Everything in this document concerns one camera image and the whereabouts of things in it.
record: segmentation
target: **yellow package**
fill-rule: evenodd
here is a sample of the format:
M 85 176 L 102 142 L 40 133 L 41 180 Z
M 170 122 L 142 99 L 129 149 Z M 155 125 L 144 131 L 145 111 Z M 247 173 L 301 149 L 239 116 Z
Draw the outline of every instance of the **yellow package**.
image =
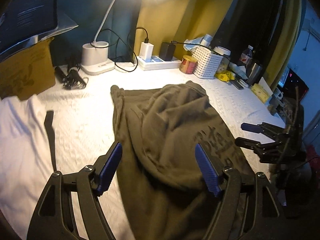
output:
M 214 76 L 224 82 L 229 82 L 230 80 L 235 79 L 235 74 L 228 70 L 223 73 L 216 73 Z
M 251 87 L 251 91 L 261 100 L 262 103 L 266 103 L 270 97 L 267 91 L 264 90 L 259 84 L 254 84 Z

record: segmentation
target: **blue gripper pad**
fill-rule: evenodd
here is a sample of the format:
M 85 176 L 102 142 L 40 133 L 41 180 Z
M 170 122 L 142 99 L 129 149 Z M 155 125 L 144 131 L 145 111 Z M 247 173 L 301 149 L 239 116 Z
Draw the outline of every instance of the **blue gripper pad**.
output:
M 99 186 L 97 188 L 97 192 L 100 195 L 102 195 L 103 192 L 109 189 L 113 176 L 116 173 L 116 169 L 120 163 L 121 157 L 122 146 L 121 143 L 117 143 L 102 171 L 100 172 Z
M 219 175 L 200 144 L 196 145 L 195 155 L 208 190 L 218 197 L 222 191 Z
M 254 133 L 262 133 L 263 129 L 259 125 L 250 124 L 250 123 L 243 123 L 241 124 L 241 129 L 247 132 L 254 132 Z

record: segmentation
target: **lamp neck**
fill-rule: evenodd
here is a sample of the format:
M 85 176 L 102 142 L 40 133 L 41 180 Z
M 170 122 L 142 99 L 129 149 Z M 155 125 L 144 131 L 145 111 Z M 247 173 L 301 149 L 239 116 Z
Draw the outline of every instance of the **lamp neck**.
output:
M 96 41 L 97 41 L 97 37 L 98 37 L 98 35 L 99 35 L 99 33 L 100 33 L 100 31 L 101 31 L 101 29 L 102 29 L 102 27 L 103 27 L 103 25 L 104 25 L 104 23 L 105 23 L 105 21 L 106 21 L 106 19 L 107 19 L 107 17 L 108 17 L 108 14 L 109 14 L 109 12 L 110 12 L 110 10 L 111 10 L 111 8 L 112 8 L 113 4 L 115 3 L 115 1 L 116 1 L 116 0 L 112 0 L 111 4 L 110 4 L 110 6 L 109 6 L 109 8 L 108 8 L 108 10 L 107 10 L 107 12 L 106 12 L 106 14 L 105 14 L 105 16 L 104 16 L 103 20 L 102 20 L 102 23 L 101 23 L 101 25 L 100 25 L 100 27 L 99 27 L 99 29 L 98 29 L 97 33 L 96 33 L 96 36 L 94 37 L 93 42 L 96 42 Z

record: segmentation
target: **metal pivot screw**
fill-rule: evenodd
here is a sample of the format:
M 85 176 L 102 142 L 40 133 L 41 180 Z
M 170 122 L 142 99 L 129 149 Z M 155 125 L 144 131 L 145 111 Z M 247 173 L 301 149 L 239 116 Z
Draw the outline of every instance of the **metal pivot screw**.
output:
M 229 170 L 231 170 L 232 168 L 230 167 L 230 166 L 225 166 L 224 168 L 223 168 L 223 170 L 225 171 L 225 172 L 227 172 L 227 171 L 229 171 Z
M 265 175 L 263 172 L 261 172 L 261 171 L 257 172 L 257 175 L 258 175 L 258 177 L 261 178 L 261 179 L 264 179 L 264 178 L 266 177 L 266 175 Z
M 84 167 L 85 171 L 92 171 L 93 170 L 93 166 L 92 165 L 87 165 Z
M 60 175 L 60 171 L 54 171 L 51 176 L 52 177 L 58 177 Z

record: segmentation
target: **cardboard box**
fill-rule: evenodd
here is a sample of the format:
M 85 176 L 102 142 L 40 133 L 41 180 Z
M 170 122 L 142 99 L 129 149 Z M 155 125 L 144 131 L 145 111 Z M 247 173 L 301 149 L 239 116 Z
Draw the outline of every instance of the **cardboard box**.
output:
M 55 85 L 49 44 L 53 38 L 24 49 L 0 63 L 0 97 L 26 100 Z

